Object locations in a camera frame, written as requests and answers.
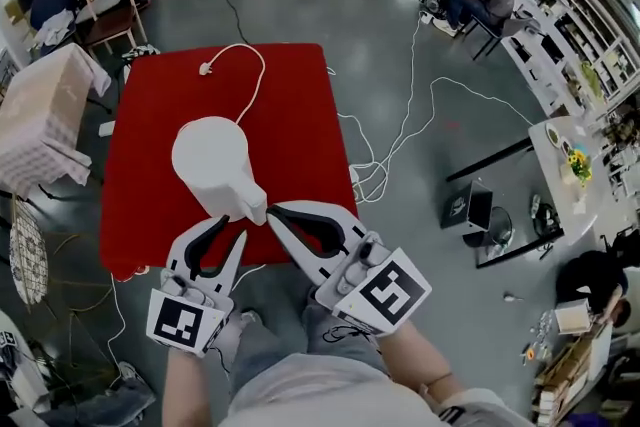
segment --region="concrete floor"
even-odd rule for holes
[[[341,113],[355,114],[379,158],[386,156],[397,136],[409,97],[411,35],[416,27],[416,0],[232,0],[240,13],[246,37],[252,43],[278,41],[316,42],[336,72],[332,85]],[[200,46],[227,45],[239,36],[231,9],[224,0],[153,0],[143,13],[152,44],[162,51]],[[453,41],[431,26],[422,26],[415,45],[415,99],[405,133],[414,131],[431,116],[429,84],[447,76],[487,95],[511,102],[533,122],[543,112],[524,79],[502,47],[489,57],[473,62],[471,56],[484,42],[475,31],[465,42]],[[107,95],[115,107],[113,88]],[[495,390],[515,410],[528,413],[536,365],[522,366],[520,354],[531,340],[530,328],[553,304],[553,283],[559,262],[594,245],[587,236],[572,248],[558,246],[542,262],[532,254],[487,270],[476,270],[474,250],[459,237],[439,227],[440,208],[446,196],[466,181],[446,184],[453,171],[515,143],[527,126],[504,105],[473,96],[447,82],[435,86],[437,115],[420,136],[408,141],[393,159],[391,179],[384,198],[361,205],[364,224],[381,233],[389,247],[401,246],[433,285],[433,293],[413,316],[418,328],[449,358],[454,371],[469,386]],[[97,127],[109,116],[88,106],[79,150],[103,169],[109,140],[97,137]],[[368,160],[367,149],[352,120],[342,120],[344,143],[352,163]],[[535,155],[514,156],[476,178],[495,191],[495,204],[505,207],[516,226],[516,244],[530,236],[527,218],[531,195],[548,194]],[[51,186],[59,195],[74,195],[76,202],[50,201],[34,192],[43,227],[49,231],[83,232],[90,238],[70,243],[55,258],[52,274],[64,279],[109,282],[101,267],[97,237],[100,223],[100,190],[91,183],[83,189],[68,179]],[[48,238],[51,251],[58,236]],[[158,284],[157,269],[117,285],[118,298],[127,321],[124,334],[113,343],[119,359],[132,362],[161,396],[166,349],[144,335],[150,288]],[[27,333],[41,340],[47,350],[67,358],[99,361],[100,354],[81,328],[69,342],[66,305],[86,307],[103,289],[52,286],[50,300],[61,329],[48,330],[51,315],[44,307],[26,315],[9,272],[0,274],[0,307],[12,315]],[[273,266],[255,273],[238,287],[241,306],[268,297],[273,308],[268,325],[284,333],[298,346],[300,331],[291,321],[296,301],[304,294],[304,282],[291,265]],[[505,291],[525,299],[508,304]],[[106,340],[120,329],[111,299],[95,311],[82,315],[87,330],[105,350]],[[206,359],[211,374],[214,421],[226,414],[227,383],[214,356]],[[152,406],[144,425],[160,425],[159,403]]]

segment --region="jeans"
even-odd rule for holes
[[[80,402],[77,408],[65,405],[38,416],[49,427],[124,427],[155,400],[145,383],[127,379],[111,395],[97,395]]]
[[[471,15],[487,26],[493,25],[491,15],[481,0],[449,0],[447,20],[452,28],[457,29],[460,23],[469,23]]]
[[[377,345],[363,334],[350,334],[337,342],[327,342],[323,335],[339,328],[336,337],[352,333],[351,324],[332,316],[316,301],[310,300],[302,313],[302,325],[307,333],[307,354],[340,356],[365,363],[388,374]],[[280,339],[259,322],[249,323],[240,337],[240,345],[231,367],[231,399],[251,379],[292,354]]]

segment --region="shelf unit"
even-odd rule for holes
[[[602,91],[601,101],[600,94],[593,95],[595,102],[591,98],[595,118],[611,112],[638,88],[640,56],[599,0],[533,1],[551,18],[576,57],[595,72]],[[580,74],[589,84],[587,73]]]

